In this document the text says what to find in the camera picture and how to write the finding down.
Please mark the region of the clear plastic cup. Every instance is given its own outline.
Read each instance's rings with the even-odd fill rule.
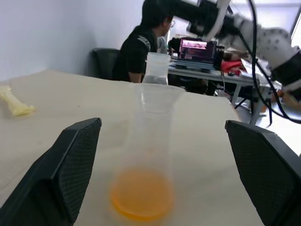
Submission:
[[[174,103],[183,92],[173,86],[136,85],[135,119],[110,189],[114,209],[129,220],[163,219],[173,208],[169,138]]]
[[[143,83],[168,85],[170,56],[161,53],[148,53]]]

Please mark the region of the wall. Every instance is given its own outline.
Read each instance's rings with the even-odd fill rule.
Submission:
[[[48,68],[85,73],[96,46],[82,0],[0,0],[0,80]]]
[[[98,47],[120,48],[140,24],[143,0],[88,1],[88,22]]]

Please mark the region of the metal frame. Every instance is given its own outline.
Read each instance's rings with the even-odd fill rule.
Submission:
[[[291,32],[290,32],[291,36],[293,35],[293,33],[294,33],[295,29],[296,29],[296,26],[297,26],[297,24],[298,24],[298,22],[299,22],[300,19],[301,19],[301,4],[300,4],[300,7],[299,7],[297,16],[295,18],[295,21],[294,21],[294,23],[292,25],[292,29],[291,29]]]

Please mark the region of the white table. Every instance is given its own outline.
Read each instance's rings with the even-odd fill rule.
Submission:
[[[173,74],[173,75],[179,75],[179,76],[186,76],[186,77],[191,77],[191,78],[197,78],[197,79],[206,79],[206,80],[212,80],[212,81],[223,81],[222,75],[220,71],[210,71],[209,73],[206,72],[201,72],[198,69],[193,69],[193,68],[189,68],[189,69],[179,69],[175,67],[175,64],[170,64],[169,69],[168,69],[168,73],[169,74]],[[240,90],[242,87],[245,86],[254,86],[253,80],[252,78],[246,78],[246,77],[242,77],[242,76],[228,76],[225,75],[224,76],[224,81],[228,82],[228,83],[234,83],[236,84],[236,89],[232,98],[232,104],[233,106],[236,105],[237,99],[238,99],[238,95],[240,93]],[[269,94],[269,90],[270,88],[267,86],[260,86],[260,92],[263,96],[263,98],[266,98]],[[259,101],[259,104],[252,116],[251,125],[255,125],[262,107],[264,106],[262,101]]]
[[[134,85],[55,71],[10,84],[37,112],[13,118],[0,102],[0,206],[64,128],[101,117],[93,173],[75,225],[118,225],[109,215],[108,186],[124,152]],[[225,98],[184,93],[176,103],[171,156],[177,202],[165,226],[263,225],[240,181],[226,120],[238,116]]]

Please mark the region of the floor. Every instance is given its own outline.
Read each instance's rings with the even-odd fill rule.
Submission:
[[[296,111],[290,107],[283,105],[285,112],[294,119],[301,120],[301,112]],[[273,109],[279,112],[278,106],[274,105]],[[241,118],[241,120],[245,123],[249,123],[251,120],[250,112],[242,107],[237,109],[237,112]],[[299,143],[299,139],[301,139],[301,124],[293,123],[289,120],[283,119],[280,116],[273,113],[273,124],[269,125],[269,114],[267,113],[265,117],[260,117],[257,121],[257,126],[273,131],[278,134],[281,139],[286,142],[286,144],[297,154],[300,156],[301,154],[301,145]]]

